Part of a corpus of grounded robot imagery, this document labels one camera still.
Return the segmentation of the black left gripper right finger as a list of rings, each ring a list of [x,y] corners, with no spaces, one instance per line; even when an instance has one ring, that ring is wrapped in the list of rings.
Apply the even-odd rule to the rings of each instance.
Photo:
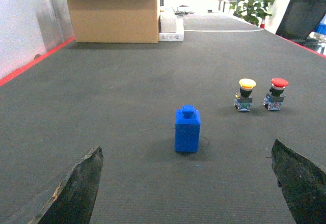
[[[278,138],[272,169],[296,223],[325,223],[325,171]]]

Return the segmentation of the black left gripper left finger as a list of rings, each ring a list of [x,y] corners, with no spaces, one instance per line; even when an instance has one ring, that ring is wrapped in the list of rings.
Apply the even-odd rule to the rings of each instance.
[[[102,148],[92,148],[68,173],[30,223],[89,223],[102,166]]]

